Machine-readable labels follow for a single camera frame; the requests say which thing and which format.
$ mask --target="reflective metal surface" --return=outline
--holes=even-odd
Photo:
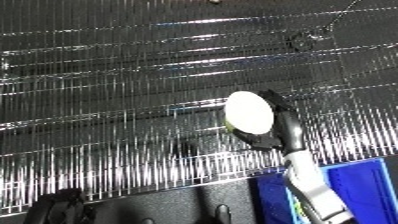
[[[396,154],[398,2],[0,0],[0,216],[272,172],[237,90],[298,108],[323,164]]]

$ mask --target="wire grid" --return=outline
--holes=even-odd
[[[353,3],[0,0],[0,216],[274,172],[224,129],[237,90],[286,96],[322,164],[397,153],[398,3]]]

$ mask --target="white disc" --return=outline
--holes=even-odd
[[[255,135],[269,132],[274,124],[274,113],[268,102],[247,91],[235,92],[228,97],[225,116],[235,128]]]

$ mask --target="blue box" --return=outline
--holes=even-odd
[[[397,199],[383,159],[321,168],[325,181],[361,224],[397,224]],[[298,201],[285,187],[283,174],[257,179],[265,223],[306,224]]]

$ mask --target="black object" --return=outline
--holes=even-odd
[[[84,205],[80,189],[60,190],[40,196],[29,209],[24,224],[93,224],[95,211]]]

